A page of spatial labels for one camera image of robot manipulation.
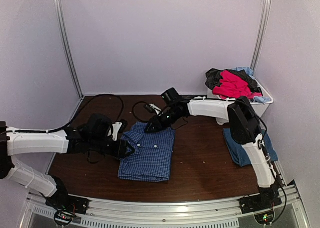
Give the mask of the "blue polo shirt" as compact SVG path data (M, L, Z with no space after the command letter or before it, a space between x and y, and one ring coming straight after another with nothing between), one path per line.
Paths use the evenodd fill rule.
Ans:
M251 160L247 155L246 151L244 150L244 148L241 146L241 144L238 144L232 138L230 128L223 128L222 133L233 162L239 165L240 167L251 165L252 164ZM271 161L272 162L278 161L279 160L278 155L275 149L273 148L272 141L268 134L266 134L266 136L264 137L264 143L267 151L270 154Z

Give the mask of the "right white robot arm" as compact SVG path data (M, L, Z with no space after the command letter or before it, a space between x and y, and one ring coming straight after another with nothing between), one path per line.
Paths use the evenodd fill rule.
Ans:
M166 107L150 118L145 133L163 131L178 119L189 116L214 117L218 122L229 123L233 140L244 148L251 161L259 188L270 189L274 186L276 173L265 145L267 131L261 129L265 123L247 97L226 101L206 97L187 99L173 87L161 97Z

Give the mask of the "blue checkered shirt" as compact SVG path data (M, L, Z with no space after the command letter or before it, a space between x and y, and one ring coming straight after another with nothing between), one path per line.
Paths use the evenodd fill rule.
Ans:
M171 163L176 131L167 128L157 133L145 133L147 124L136 122L121 139L135 152L121 159L118 178L124 180L162 182L171 176Z

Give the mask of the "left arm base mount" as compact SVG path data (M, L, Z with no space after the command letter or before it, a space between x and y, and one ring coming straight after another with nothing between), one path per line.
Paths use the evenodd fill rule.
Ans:
M51 197L45 197L46 205L69 213L86 214L89 204L87 198L70 195L64 183L56 180L57 191Z

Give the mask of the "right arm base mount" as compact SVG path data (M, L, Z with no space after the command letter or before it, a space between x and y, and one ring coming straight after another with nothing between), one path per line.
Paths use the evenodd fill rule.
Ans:
M259 187L259 193L256 195L244 195L239 199L241 212L246 214L281 205L279 188L278 185L273 184L269 188Z

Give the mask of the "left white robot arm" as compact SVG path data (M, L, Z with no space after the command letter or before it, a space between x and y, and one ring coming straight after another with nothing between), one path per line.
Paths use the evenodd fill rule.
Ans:
M124 159L135 152L129 142L118 138L126 125L126 120L112 122L103 114L92 114L86 123L77 128L66 126L56 130L17 129L1 122L0 177L37 190L51 198L61 210L67 210L72 206L72 199L63 181L35 170L16 156L26 153L77 154L94 151Z

